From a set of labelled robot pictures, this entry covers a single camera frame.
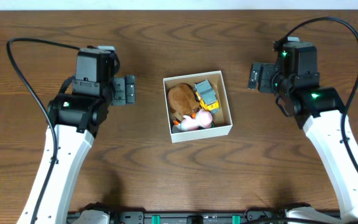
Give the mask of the yellow grey toy truck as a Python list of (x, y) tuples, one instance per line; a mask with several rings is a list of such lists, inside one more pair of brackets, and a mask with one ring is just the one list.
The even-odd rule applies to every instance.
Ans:
[(208, 80), (195, 83), (195, 94), (202, 109), (209, 111), (211, 114), (219, 111), (220, 105), (216, 92)]

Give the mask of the white cardboard box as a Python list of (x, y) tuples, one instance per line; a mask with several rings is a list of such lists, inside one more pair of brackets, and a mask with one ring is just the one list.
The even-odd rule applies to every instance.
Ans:
[[(168, 91), (179, 83), (186, 83), (190, 86), (195, 94), (195, 83), (208, 80), (216, 92), (216, 96), (219, 101), (220, 109), (217, 113), (212, 114), (214, 127), (209, 129), (199, 129), (196, 131), (187, 131), (182, 133), (172, 133), (173, 119), (177, 118), (179, 121), (183, 119), (183, 116), (180, 116), (177, 113), (171, 113), (168, 106), (167, 94)], [(227, 102), (226, 89), (224, 86), (224, 81), (222, 73), (220, 71), (206, 72), (206, 73), (197, 73), (192, 75), (182, 75), (177, 77), (170, 77), (163, 79), (163, 86), (165, 92), (165, 101), (168, 114), (168, 123), (170, 128), (170, 136), (173, 143), (191, 141), (196, 139), (211, 138), (217, 136), (223, 136), (229, 134), (232, 128), (232, 119), (230, 114), (229, 105)]]

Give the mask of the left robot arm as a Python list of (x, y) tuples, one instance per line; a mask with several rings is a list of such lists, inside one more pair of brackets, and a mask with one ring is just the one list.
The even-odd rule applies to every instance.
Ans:
[(51, 121), (29, 198), (19, 223), (65, 223), (79, 171), (110, 106), (135, 103), (135, 78), (117, 78), (113, 46), (79, 50), (76, 72), (47, 106)]

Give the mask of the black mounting rail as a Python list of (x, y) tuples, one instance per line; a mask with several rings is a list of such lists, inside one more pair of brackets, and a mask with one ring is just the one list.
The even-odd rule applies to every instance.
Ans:
[(242, 223), (342, 223), (338, 212), (319, 212), (307, 203), (281, 209), (251, 207), (243, 212), (114, 211), (101, 203), (67, 214), (64, 223), (106, 224), (242, 224)]

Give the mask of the brown plush toy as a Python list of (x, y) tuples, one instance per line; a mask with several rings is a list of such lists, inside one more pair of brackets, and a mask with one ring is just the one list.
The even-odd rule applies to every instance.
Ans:
[(200, 107), (193, 90), (186, 83), (179, 83), (171, 88), (168, 91), (167, 100), (170, 112), (180, 116), (190, 116)]

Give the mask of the small pellet drum toy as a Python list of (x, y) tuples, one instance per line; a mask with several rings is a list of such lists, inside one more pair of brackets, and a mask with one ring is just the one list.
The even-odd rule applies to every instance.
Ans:
[(173, 119), (172, 133), (180, 133), (180, 121), (177, 118)]

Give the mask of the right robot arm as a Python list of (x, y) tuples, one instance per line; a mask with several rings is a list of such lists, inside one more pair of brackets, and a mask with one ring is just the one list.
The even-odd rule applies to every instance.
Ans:
[(248, 87), (273, 93), (280, 110), (292, 116), (311, 141), (333, 186), (341, 223), (358, 222), (358, 144), (333, 87), (319, 85), (317, 49), (290, 37), (276, 41), (275, 63), (253, 63)]

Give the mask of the pink white duck toy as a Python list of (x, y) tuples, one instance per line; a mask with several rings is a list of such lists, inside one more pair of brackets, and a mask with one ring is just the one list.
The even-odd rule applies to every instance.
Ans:
[(207, 125), (213, 122), (212, 114), (209, 111), (200, 109), (197, 113), (193, 113), (191, 116), (184, 115), (180, 121), (180, 130), (182, 132), (196, 131), (203, 129), (203, 125)]

